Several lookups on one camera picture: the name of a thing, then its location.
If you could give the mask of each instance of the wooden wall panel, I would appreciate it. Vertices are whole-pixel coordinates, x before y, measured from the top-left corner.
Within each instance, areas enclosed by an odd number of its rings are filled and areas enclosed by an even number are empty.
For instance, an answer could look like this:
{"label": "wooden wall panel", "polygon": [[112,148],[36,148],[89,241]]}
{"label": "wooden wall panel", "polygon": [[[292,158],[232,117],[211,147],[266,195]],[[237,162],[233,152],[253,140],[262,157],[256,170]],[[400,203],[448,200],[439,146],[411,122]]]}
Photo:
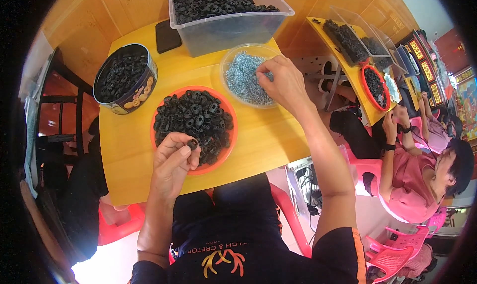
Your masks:
{"label": "wooden wall panel", "polygon": [[[295,10],[275,34],[289,57],[329,54],[312,32],[306,16],[326,18],[334,5],[361,14],[398,42],[418,25],[402,0],[285,0]],[[58,0],[42,30],[65,64],[92,84],[111,42],[145,25],[169,17],[168,0]]]}

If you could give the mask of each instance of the pink shirt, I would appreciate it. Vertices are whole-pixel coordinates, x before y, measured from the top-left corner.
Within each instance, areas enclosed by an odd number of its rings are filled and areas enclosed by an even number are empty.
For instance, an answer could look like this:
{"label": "pink shirt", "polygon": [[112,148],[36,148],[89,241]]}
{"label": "pink shirt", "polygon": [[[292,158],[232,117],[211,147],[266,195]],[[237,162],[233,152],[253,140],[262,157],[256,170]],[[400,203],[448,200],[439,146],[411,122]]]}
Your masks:
{"label": "pink shirt", "polygon": [[431,154],[412,156],[402,145],[396,143],[393,160],[394,187],[389,200],[389,209],[410,223],[421,223],[430,218],[439,208],[432,192],[426,186],[422,172],[434,169],[436,160]]}
{"label": "pink shirt", "polygon": [[[447,144],[450,142],[450,137],[447,135],[446,130],[442,123],[440,123],[434,116],[431,118],[426,117],[426,121],[423,123],[427,123],[427,128],[429,129],[429,140],[427,145],[437,152],[442,152],[444,149],[447,148]],[[413,132],[413,138],[415,141],[419,142],[420,144],[424,145],[427,148],[426,143],[423,139],[419,138]]]}

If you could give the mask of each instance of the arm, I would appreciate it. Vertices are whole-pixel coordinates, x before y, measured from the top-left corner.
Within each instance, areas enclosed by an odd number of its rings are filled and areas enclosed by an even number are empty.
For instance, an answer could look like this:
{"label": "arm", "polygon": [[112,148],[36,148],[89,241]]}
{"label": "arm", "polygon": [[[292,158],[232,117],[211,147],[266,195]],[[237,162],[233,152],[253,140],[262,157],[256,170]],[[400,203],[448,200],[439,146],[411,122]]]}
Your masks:
{"label": "arm", "polygon": [[200,147],[191,151],[186,145],[190,139],[194,137],[170,133],[156,149],[146,218],[137,238],[138,261],[169,267],[174,203],[187,172],[199,164]]}
{"label": "arm", "polygon": [[427,117],[428,117],[427,113],[430,113],[431,116],[432,116],[432,112],[431,112],[431,107],[429,106],[429,101],[427,100],[427,92],[423,92],[421,94],[421,98],[419,99],[419,108],[421,109],[422,136],[423,136],[423,139],[426,142],[428,142],[429,141],[429,128],[427,126]]}
{"label": "arm", "polygon": [[[274,82],[263,74],[273,72]],[[323,208],[313,245],[339,227],[356,228],[355,187],[338,147],[305,91],[303,75],[290,59],[277,56],[257,69],[260,85],[301,124],[310,147]]]}
{"label": "arm", "polygon": [[427,92],[422,92],[421,93],[421,96],[423,98],[423,101],[424,101],[424,108],[426,110],[426,116],[427,117],[431,117],[432,116],[432,111],[431,111],[431,105],[429,104],[429,100],[427,98]]}
{"label": "arm", "polygon": [[[389,111],[383,120],[383,129],[386,134],[386,144],[395,145],[397,135],[397,123],[393,118],[393,111]],[[383,156],[381,166],[381,180],[379,182],[379,195],[389,202],[393,190],[393,160],[394,150],[387,150]]]}
{"label": "arm", "polygon": [[[397,105],[393,111],[394,115],[399,119],[400,124],[404,128],[410,128],[411,123],[409,121],[409,114],[407,113],[407,108],[404,106]],[[414,143],[414,138],[412,131],[408,133],[402,133],[402,145],[404,149],[410,154],[416,156],[422,153],[422,150],[418,149]]]}

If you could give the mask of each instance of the wristwatch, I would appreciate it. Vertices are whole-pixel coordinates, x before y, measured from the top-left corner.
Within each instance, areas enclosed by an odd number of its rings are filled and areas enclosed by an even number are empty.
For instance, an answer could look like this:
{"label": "wristwatch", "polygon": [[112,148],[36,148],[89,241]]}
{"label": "wristwatch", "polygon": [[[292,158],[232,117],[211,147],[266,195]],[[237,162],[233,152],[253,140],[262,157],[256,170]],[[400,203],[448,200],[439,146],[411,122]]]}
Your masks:
{"label": "wristwatch", "polygon": [[408,128],[402,127],[402,132],[403,132],[404,134],[407,134],[407,133],[410,132],[410,131],[411,131],[411,126],[408,127]]}
{"label": "wristwatch", "polygon": [[388,151],[388,150],[396,150],[396,145],[386,144],[385,151]]}

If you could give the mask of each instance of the hand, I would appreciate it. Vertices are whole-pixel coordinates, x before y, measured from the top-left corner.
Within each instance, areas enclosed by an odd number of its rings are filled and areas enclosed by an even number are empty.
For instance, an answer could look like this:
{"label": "hand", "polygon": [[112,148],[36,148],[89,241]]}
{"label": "hand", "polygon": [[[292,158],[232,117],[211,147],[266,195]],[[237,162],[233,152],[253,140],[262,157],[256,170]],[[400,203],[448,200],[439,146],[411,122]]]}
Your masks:
{"label": "hand", "polygon": [[[273,73],[273,82],[266,77],[265,72]],[[306,93],[303,75],[290,59],[278,55],[265,61],[257,68],[257,78],[268,95],[295,118],[303,107],[315,109]]]}
{"label": "hand", "polygon": [[149,195],[164,201],[175,201],[189,171],[199,165],[200,147],[194,151],[187,141],[194,139],[184,133],[169,133],[154,153],[154,165]]}
{"label": "hand", "polygon": [[424,97],[421,95],[421,97],[419,98],[419,100],[417,101],[418,105],[419,105],[419,109],[421,110],[421,115],[422,114],[426,114],[426,106],[424,104]]}
{"label": "hand", "polygon": [[393,109],[393,114],[395,120],[402,124],[403,127],[408,128],[411,126],[409,121],[409,114],[407,113],[407,108],[401,105],[396,105]]}
{"label": "hand", "polygon": [[397,137],[397,122],[393,117],[394,111],[389,111],[385,115],[385,120],[383,120],[383,130],[386,134],[386,143],[394,145],[396,144]]}

